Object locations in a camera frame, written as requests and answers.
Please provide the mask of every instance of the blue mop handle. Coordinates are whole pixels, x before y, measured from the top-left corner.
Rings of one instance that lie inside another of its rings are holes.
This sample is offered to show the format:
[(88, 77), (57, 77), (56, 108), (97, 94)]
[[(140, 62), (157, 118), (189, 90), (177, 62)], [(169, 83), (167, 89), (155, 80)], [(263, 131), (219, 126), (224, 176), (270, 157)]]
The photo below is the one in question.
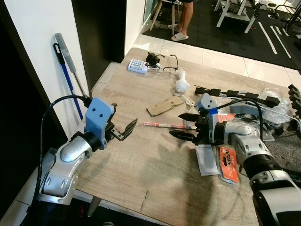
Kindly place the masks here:
[[(62, 66), (65, 78), (66, 78), (68, 86), (69, 86), (69, 89), (70, 89), (72, 95), (75, 95), (75, 92), (74, 92), (74, 89), (73, 89), (73, 86), (72, 86), (72, 82), (70, 80), (70, 77), (69, 77), (69, 74), (68, 74), (68, 71), (67, 71), (67, 68), (66, 68), (66, 65), (65, 65), (64, 58), (63, 58), (62, 52), (60, 50), (60, 46), (57, 43), (55, 43), (55, 44), (53, 44), (53, 48), (55, 49), (57, 59), (58, 59), (60, 65)], [(80, 107), (79, 107), (79, 102), (77, 101), (76, 98), (74, 98), (74, 103), (75, 103), (75, 106), (77, 108), (77, 111), (79, 112), (80, 120), (82, 120), (84, 117), (83, 117), (83, 114), (81, 113), (81, 110), (80, 110)]]

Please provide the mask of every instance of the orange package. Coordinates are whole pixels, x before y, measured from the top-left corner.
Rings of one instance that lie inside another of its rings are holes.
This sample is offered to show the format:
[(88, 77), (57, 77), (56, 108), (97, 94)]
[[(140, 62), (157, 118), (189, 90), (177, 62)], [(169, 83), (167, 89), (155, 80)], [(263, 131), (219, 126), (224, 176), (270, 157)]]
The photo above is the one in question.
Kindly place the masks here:
[(235, 149), (220, 146), (220, 169), (221, 177), (229, 183), (238, 183), (237, 162)]

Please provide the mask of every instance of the person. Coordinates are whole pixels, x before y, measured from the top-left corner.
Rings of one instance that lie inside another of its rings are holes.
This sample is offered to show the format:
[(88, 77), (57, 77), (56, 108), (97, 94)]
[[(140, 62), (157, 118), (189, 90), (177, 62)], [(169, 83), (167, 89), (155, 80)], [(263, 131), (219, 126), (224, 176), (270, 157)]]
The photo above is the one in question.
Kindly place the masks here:
[(193, 14), (193, 0), (180, 1), (183, 2), (183, 10), (179, 23), (174, 25), (174, 30), (178, 33), (171, 37), (173, 41), (188, 39), (187, 29)]

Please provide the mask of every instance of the white slipper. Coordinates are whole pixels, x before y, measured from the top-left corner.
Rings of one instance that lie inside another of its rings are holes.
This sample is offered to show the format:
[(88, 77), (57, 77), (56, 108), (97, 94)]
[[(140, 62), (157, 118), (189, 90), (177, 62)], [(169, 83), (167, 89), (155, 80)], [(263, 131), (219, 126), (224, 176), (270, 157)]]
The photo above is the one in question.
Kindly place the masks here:
[[(178, 29), (177, 29), (177, 25), (178, 25), (178, 24), (175, 24), (175, 25), (174, 25), (174, 30), (175, 30), (176, 32), (180, 32), (180, 31), (178, 31)], [(168, 28), (172, 30), (172, 29), (173, 29), (173, 25), (172, 25), (172, 24), (169, 25)]]
[(173, 37), (171, 37), (172, 41), (182, 41), (188, 39), (188, 36), (184, 36), (181, 32), (175, 34)]

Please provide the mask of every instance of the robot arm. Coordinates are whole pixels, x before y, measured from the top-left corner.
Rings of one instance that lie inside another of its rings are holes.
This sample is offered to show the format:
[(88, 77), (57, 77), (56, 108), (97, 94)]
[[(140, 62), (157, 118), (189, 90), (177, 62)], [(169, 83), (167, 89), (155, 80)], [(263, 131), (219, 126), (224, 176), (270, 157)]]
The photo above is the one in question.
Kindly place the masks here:
[(42, 182), (28, 214), (21, 225), (66, 225), (64, 222), (71, 203), (78, 175), (93, 152), (104, 150), (116, 137), (122, 141), (133, 131), (137, 119), (123, 133), (118, 132), (111, 119), (116, 104), (94, 98), (86, 113), (85, 133), (76, 133), (70, 142), (43, 158)]
[(244, 167), (253, 191), (253, 203), (261, 226), (301, 225), (301, 190), (274, 160), (257, 130), (236, 122), (218, 122), (214, 100), (205, 93), (196, 105), (200, 115), (180, 115), (195, 121), (197, 136), (174, 130), (170, 133), (196, 145), (201, 139), (235, 147), (238, 163)]

